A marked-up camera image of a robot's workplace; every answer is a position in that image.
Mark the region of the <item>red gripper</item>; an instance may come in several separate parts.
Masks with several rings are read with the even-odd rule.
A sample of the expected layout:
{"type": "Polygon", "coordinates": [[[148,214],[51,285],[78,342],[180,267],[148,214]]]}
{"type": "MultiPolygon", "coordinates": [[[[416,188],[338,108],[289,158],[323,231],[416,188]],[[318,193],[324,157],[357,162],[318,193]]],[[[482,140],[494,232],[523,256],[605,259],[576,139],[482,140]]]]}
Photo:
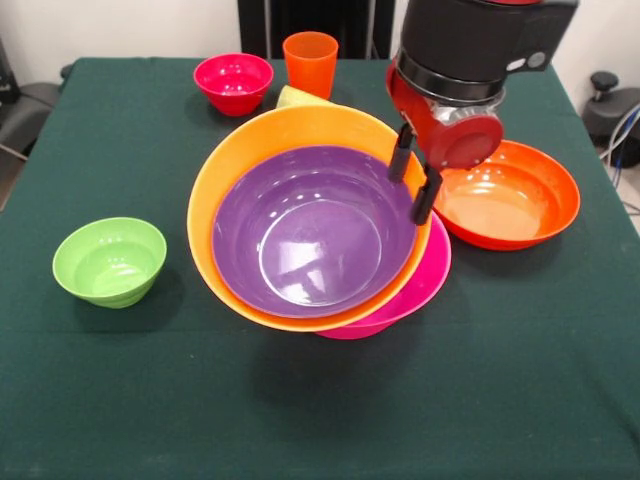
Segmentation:
{"type": "Polygon", "coordinates": [[[417,192],[410,218],[426,223],[442,186],[443,169],[469,169],[490,157],[503,139],[504,128],[497,109],[503,93],[487,103],[456,106],[447,100],[423,95],[391,64],[386,88],[404,120],[388,168],[388,179],[401,183],[407,171],[412,143],[425,156],[426,181],[417,192]]]}

